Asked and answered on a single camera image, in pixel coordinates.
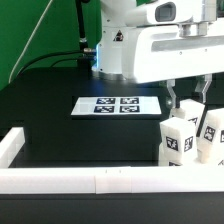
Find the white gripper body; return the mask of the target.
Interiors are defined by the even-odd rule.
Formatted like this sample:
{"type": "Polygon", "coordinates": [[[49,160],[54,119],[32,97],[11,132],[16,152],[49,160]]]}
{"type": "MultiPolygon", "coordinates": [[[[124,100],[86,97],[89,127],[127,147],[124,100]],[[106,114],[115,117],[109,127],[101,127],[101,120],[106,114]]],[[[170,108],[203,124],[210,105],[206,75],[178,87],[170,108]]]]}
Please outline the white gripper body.
{"type": "Polygon", "coordinates": [[[137,83],[224,72],[224,23],[197,37],[180,37],[176,25],[131,29],[121,61],[123,76],[137,83]]]}

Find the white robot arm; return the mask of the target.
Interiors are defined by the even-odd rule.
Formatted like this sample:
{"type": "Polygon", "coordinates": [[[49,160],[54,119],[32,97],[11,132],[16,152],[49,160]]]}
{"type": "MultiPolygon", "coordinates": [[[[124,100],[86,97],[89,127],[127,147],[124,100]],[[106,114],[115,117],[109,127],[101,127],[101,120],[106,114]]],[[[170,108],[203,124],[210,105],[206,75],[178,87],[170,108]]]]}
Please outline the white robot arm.
{"type": "Polygon", "coordinates": [[[164,81],[171,105],[179,78],[197,76],[201,101],[224,72],[224,17],[217,0],[100,0],[102,36],[93,75],[135,83],[164,81]]]}

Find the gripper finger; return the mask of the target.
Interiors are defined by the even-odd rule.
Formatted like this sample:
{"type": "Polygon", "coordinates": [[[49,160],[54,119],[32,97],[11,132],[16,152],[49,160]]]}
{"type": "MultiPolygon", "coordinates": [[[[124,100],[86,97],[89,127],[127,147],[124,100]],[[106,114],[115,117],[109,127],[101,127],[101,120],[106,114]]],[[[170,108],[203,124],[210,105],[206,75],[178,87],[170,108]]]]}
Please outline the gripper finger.
{"type": "Polygon", "coordinates": [[[174,91],[174,87],[175,87],[175,80],[167,80],[166,81],[166,89],[169,93],[169,96],[166,99],[166,105],[169,108],[179,108],[180,107],[180,100],[174,91]]]}
{"type": "Polygon", "coordinates": [[[206,102],[207,91],[212,83],[212,74],[205,74],[197,77],[195,94],[201,103],[206,102]]]}

